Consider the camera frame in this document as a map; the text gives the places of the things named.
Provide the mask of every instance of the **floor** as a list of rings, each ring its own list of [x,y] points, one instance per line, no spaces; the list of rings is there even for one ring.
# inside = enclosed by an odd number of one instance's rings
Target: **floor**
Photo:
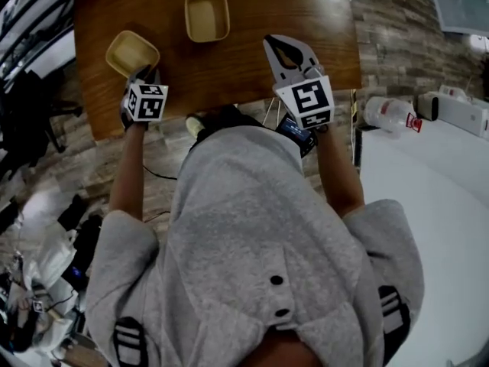
[[[470,82],[469,93],[481,96],[480,57],[460,37],[449,37],[439,30],[432,0],[353,0],[351,4],[361,58],[360,107],[372,95],[413,100],[416,94],[436,89],[440,83],[465,88]],[[66,77],[68,80],[59,97],[82,103],[75,64],[66,69]],[[334,95],[335,118],[350,144],[349,91]],[[269,101],[265,100],[240,109],[262,122],[268,105]],[[275,102],[265,124],[270,128],[277,123],[277,106]],[[122,140],[95,143],[86,115],[60,117],[53,122],[66,151],[57,154],[50,145],[35,169],[25,168],[10,183],[6,179],[0,182],[3,200],[16,194],[24,205],[21,222],[0,236],[0,261],[6,262],[15,249],[22,252],[36,249],[43,240],[44,227],[56,221],[76,193],[89,200],[89,213],[107,212]],[[156,173],[176,176],[192,144],[183,119],[152,125],[144,141],[144,162]],[[304,173],[320,192],[314,152],[304,159]],[[174,188],[174,181],[145,174],[145,219],[170,209]],[[162,238],[167,231],[168,215],[158,216],[149,224]]]

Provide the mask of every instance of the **hand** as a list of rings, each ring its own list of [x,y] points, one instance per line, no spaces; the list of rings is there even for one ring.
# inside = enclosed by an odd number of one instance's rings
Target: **hand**
[[[121,121],[125,131],[127,131],[128,128],[134,124],[134,121],[131,117],[131,113],[128,111],[126,107],[128,103],[128,93],[131,84],[133,83],[161,84],[160,71],[158,69],[150,71],[150,69],[151,69],[150,65],[146,65],[144,67],[136,69],[129,76],[128,81],[125,84],[124,95],[122,97],[122,101],[119,107],[119,114],[121,116]],[[142,124],[147,128],[147,122],[138,122],[138,124]]]

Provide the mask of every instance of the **beige plastic container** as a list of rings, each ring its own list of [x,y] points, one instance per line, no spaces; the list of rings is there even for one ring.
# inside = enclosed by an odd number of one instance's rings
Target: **beige plastic container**
[[[105,53],[107,64],[125,77],[137,68],[151,65],[155,68],[160,61],[158,49],[133,31],[121,31]]]
[[[227,0],[185,0],[186,33],[194,42],[213,42],[229,34]]]

